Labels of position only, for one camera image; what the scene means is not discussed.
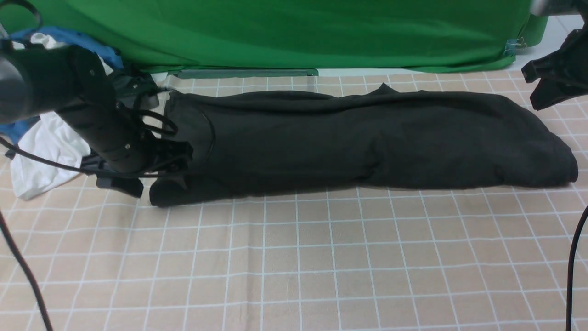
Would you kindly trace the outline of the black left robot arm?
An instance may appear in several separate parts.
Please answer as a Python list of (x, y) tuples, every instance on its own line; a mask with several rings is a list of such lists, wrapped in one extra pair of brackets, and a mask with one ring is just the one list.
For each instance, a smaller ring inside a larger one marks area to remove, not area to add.
[(99, 57), (80, 46), (46, 50), (31, 45), (1, 48), (1, 123), (55, 112), (88, 143), (89, 158), (78, 168), (49, 161), (20, 148), (15, 153), (64, 170), (97, 177), (98, 187), (139, 198), (141, 178), (182, 182), (192, 159), (187, 142), (171, 141), (178, 127), (163, 115), (128, 108), (116, 99)]

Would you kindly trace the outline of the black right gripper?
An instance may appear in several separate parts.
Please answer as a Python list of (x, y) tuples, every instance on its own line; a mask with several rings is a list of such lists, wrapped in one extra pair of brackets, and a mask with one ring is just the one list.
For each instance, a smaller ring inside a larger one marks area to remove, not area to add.
[(588, 94), (588, 32), (573, 30), (562, 46), (527, 63), (521, 73), (527, 83), (539, 80), (531, 93), (533, 109), (539, 111)]

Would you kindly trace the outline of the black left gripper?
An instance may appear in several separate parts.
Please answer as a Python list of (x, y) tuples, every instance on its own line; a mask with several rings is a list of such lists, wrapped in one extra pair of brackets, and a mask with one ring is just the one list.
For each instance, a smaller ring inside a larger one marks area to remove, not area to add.
[(140, 178), (165, 177), (174, 190), (189, 190), (185, 171), (193, 158), (193, 148), (185, 141), (159, 138), (99, 138), (90, 142), (94, 151), (84, 157), (82, 172), (95, 175), (103, 190), (139, 199), (143, 193)]

